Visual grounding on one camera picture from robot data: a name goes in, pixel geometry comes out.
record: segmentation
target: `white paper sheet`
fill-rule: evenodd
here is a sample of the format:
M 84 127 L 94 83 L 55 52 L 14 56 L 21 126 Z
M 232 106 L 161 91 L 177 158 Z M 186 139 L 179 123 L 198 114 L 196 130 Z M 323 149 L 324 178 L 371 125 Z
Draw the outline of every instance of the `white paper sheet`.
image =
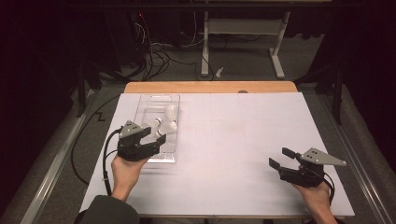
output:
M 108 134 L 134 120 L 139 97 L 120 97 Z M 113 137 L 109 151 L 117 142 Z M 297 169 L 299 163 L 284 156 L 282 147 L 327 152 L 301 93 L 180 94 L 177 163 L 146 164 L 127 203 L 150 216 L 307 215 L 299 192 L 268 165 L 272 158 Z M 336 188 L 332 212 L 354 216 L 334 168 L 325 166 L 325 171 Z M 100 156 L 81 210 L 96 195 L 106 195 L 102 178 Z

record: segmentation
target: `clear plastic container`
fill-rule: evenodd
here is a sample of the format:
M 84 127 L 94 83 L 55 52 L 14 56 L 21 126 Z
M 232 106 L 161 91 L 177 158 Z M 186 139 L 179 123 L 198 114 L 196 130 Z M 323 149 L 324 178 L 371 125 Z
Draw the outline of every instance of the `clear plastic container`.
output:
M 143 94 L 134 117 L 134 123 L 142 128 L 151 127 L 151 134 L 142 138 L 140 143 L 155 142 L 166 134 L 166 142 L 160 147 L 160 153 L 152 156 L 148 162 L 177 161 L 177 125 L 180 106 L 178 94 Z

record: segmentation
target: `hand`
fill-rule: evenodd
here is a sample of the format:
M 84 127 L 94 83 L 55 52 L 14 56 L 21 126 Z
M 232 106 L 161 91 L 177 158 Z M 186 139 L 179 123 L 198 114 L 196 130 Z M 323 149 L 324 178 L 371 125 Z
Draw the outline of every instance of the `hand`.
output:
M 111 162 L 111 169 L 113 170 L 114 176 L 114 189 L 111 196 L 126 202 L 132 188 L 139 179 L 143 165 L 148 160 L 149 158 L 141 161 L 126 161 L 116 156 L 113 162 Z
M 318 224 L 337 223 L 330 209 L 329 186 L 321 182 L 316 188 L 304 188 L 292 184 L 303 196 L 312 217 Z

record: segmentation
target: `dark sleeve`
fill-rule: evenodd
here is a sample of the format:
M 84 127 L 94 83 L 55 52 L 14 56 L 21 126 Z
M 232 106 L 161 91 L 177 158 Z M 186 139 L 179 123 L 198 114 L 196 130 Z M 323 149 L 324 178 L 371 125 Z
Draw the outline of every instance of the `dark sleeve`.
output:
M 346 224 L 343 220 L 340 220 L 336 217 L 335 217 L 335 220 L 337 221 L 337 224 Z M 317 222 L 315 220 L 311 220 L 309 222 L 306 222 L 305 224 L 317 224 Z
M 110 196 L 96 196 L 80 224 L 137 224 L 139 215 L 131 205 Z

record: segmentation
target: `cable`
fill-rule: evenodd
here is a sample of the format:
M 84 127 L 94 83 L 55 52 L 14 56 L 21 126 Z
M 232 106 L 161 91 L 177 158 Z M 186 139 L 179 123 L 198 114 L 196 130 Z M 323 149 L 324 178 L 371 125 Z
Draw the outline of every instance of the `cable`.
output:
M 213 79 L 215 78 L 215 73 L 212 70 L 212 67 L 210 66 L 210 63 L 205 59 L 204 55 L 202 55 L 202 58 L 204 59 L 204 61 L 207 63 L 207 66 L 209 66 L 209 70 L 212 73 L 212 78 L 210 78 L 209 81 L 213 81 Z
M 131 77 L 135 77 L 135 76 L 137 76 L 137 75 L 139 75 L 140 73 L 142 73 L 144 70 L 145 70 L 145 67 L 147 66 L 147 62 L 146 62 L 146 60 L 143 60 L 142 61 L 142 63 L 141 64 L 139 64 L 139 67 L 135 70 L 135 71 L 133 71 L 131 74 L 129 74 L 129 75 L 126 75 L 125 77 L 127 77 L 127 78 L 131 78 Z M 114 77 L 105 77 L 104 75 L 102 75 L 102 74 L 99 74 L 99 77 L 102 79 L 102 80 L 106 80 L 106 81 L 115 81 L 115 80 L 117 80 L 116 78 L 114 78 Z
M 145 29 L 143 28 L 143 26 L 140 25 L 139 23 L 135 22 L 134 25 L 137 25 L 137 26 L 139 27 L 138 33 L 137 33 L 137 35 L 136 35 L 136 38 L 139 37 L 140 29 L 143 31 L 143 37 L 142 37 L 142 44 L 143 44 L 143 43 L 145 42 L 145 39 L 146 39 L 146 31 L 145 31 Z
M 332 181 L 332 178 L 328 175 L 328 174 L 326 174 L 326 173 L 324 173 L 327 177 L 329 177 L 329 179 L 330 179 L 330 181 Z M 330 186 L 330 183 L 327 181 L 327 180 L 325 180 L 325 183 L 328 185 L 328 186 Z M 335 185 L 334 185 L 334 182 L 332 182 L 332 190 L 330 191 L 330 204 L 332 204 L 332 198 L 334 198 L 334 194 L 335 194 Z
M 208 47 L 209 47 L 210 49 L 226 49 L 227 46 L 228 46 L 228 39 L 227 39 L 227 37 L 223 37 L 222 35 L 214 35 L 214 36 L 218 36 L 219 38 L 221 38 L 222 40 L 224 40 L 224 41 L 225 41 L 224 46 L 221 47 L 221 48 L 216 48 L 216 47 L 213 47 L 213 46 L 208 46 Z
M 90 121 L 91 121 L 91 119 L 93 118 L 93 116 L 97 115 L 100 109 L 102 109 L 105 105 L 107 105 L 109 102 L 111 102 L 112 100 L 116 99 L 116 98 L 119 97 L 119 96 L 120 96 L 120 95 L 118 94 L 118 95 L 112 97 L 111 99 L 109 99 L 108 101 L 106 101 L 104 104 L 102 104 L 101 106 L 99 106 L 99 107 L 93 112 L 93 114 L 88 118 L 87 122 L 86 122 L 86 123 L 84 124 L 84 126 L 81 128 L 81 131 L 79 132 L 79 134 L 78 134 L 76 140 L 75 140 L 74 143 L 73 143 L 73 146 L 72 146 L 72 149 L 71 149 L 71 153 L 70 153 L 70 161 L 71 161 L 71 163 L 72 163 L 73 172 L 75 173 L 76 177 L 77 177 L 82 183 L 84 183 L 84 184 L 87 185 L 87 186 L 89 185 L 88 181 L 86 181 L 84 178 L 82 178 L 82 177 L 79 175 L 79 173 L 78 173 L 78 171 L 77 171 L 77 169 L 76 169 L 76 165 L 75 165 L 75 163 L 74 163 L 74 151 L 75 151 L 75 148 L 76 148 L 77 141 L 78 141 L 78 139 L 81 137 L 81 134 L 84 132 L 84 130 L 85 130 L 85 128 L 87 127 L 87 125 L 90 123 Z
M 259 35 L 258 37 L 253 38 L 253 39 L 238 38 L 238 37 L 234 37 L 234 35 L 227 35 L 227 36 L 224 36 L 224 37 L 225 37 L 225 38 L 229 38 L 229 39 L 231 39 L 231 40 L 238 40 L 238 41 L 243 41 L 243 42 L 251 42 L 251 41 L 259 40 L 259 39 L 261 39 L 262 37 L 266 37 L 266 36 L 267 36 L 267 35 Z
M 202 42 L 204 42 L 203 38 L 200 41 L 198 41 L 198 42 L 196 42 L 194 44 L 185 45 L 185 46 L 181 46 L 181 47 L 187 48 L 187 47 L 197 46 L 197 45 L 200 45 Z
M 114 153 L 114 152 L 116 152 L 116 151 L 118 151 L 118 150 L 117 150 L 117 149 L 115 149 L 115 150 L 112 150 L 111 152 L 107 153 L 107 155 L 106 155 L 106 159 L 107 159 L 107 157 L 108 157 L 109 155 L 113 154 L 113 153 Z
M 105 181 L 105 187 L 106 187 L 106 191 L 107 191 L 107 195 L 111 196 L 111 187 L 110 187 L 110 182 L 108 181 L 108 175 L 107 175 L 107 170 L 106 170 L 106 158 L 107 158 L 107 148 L 108 148 L 108 143 L 110 142 L 111 138 L 114 136 L 114 134 L 116 133 L 120 133 L 122 130 L 122 126 L 115 130 L 113 133 L 111 133 L 107 140 L 106 140 L 106 144 L 105 144 L 105 149 L 103 150 L 103 160 L 102 160 L 102 165 L 103 165 L 103 180 Z
M 151 59 L 148 61 L 148 64 L 150 67 L 159 67 L 157 72 L 154 74 L 145 74 L 144 77 L 142 78 L 142 81 L 149 81 L 152 78 L 162 74 L 165 72 L 168 67 L 170 66 L 170 62 L 174 63 L 180 63 L 180 64 L 185 64 L 185 65 L 194 65 L 194 74 L 196 74 L 197 71 L 197 63 L 183 63 L 178 60 L 172 59 L 171 56 L 166 52 L 166 47 L 165 44 L 159 44 L 156 43 L 154 47 L 159 47 L 158 49 L 152 49 L 152 56 Z M 161 62 L 161 64 L 156 65 L 155 60 L 158 60 L 158 62 Z
M 194 28 L 195 29 L 194 29 L 194 38 L 192 39 L 190 45 L 192 45 L 194 43 L 195 36 L 196 36 L 196 33 L 197 33 L 197 20 L 196 20 L 196 17 L 195 17 L 195 11 L 193 11 L 192 14 L 194 15 Z
M 146 24 L 146 20 L 145 20 L 145 18 L 143 17 L 142 12 L 139 11 L 139 12 L 138 12 L 138 16 L 142 19 L 142 21 L 143 21 L 143 23 L 145 24 L 145 27 L 146 27 L 147 36 L 148 36 L 148 51 L 149 51 L 149 57 L 150 57 L 150 61 L 152 62 L 152 47 L 151 47 L 151 38 L 150 38 L 150 36 L 149 36 L 149 28 L 148 28 L 148 25 Z M 149 68 L 148 72 L 142 76 L 141 81 L 148 80 L 147 77 L 148 77 L 149 74 L 151 73 L 152 67 L 153 67 L 153 66 L 151 65 L 151 67 Z
M 315 172 L 315 171 L 313 171 L 313 170 L 310 170 L 310 169 L 305 169 L 307 172 L 309 172 L 309 173 L 311 173 L 311 174 L 313 174 L 313 175 L 316 175 L 316 176 L 318 176 L 320 179 L 322 179 L 323 180 L 323 182 L 325 182 L 326 184 L 327 184 L 327 186 L 329 186 L 329 188 L 330 188 L 330 196 L 329 196 L 329 201 L 330 201 L 330 204 L 332 204 L 332 199 L 334 198 L 334 194 L 335 194 L 335 185 L 334 185 L 334 182 L 332 182 L 331 184 L 330 184 L 330 182 L 327 180 L 327 179 L 325 179 L 324 177 L 322 177 L 320 174 L 318 174 L 317 172 Z M 332 181 L 332 178 L 328 175 L 328 174 L 326 174 L 326 173 L 324 173 L 327 177 L 329 177 L 330 178 L 330 180 Z

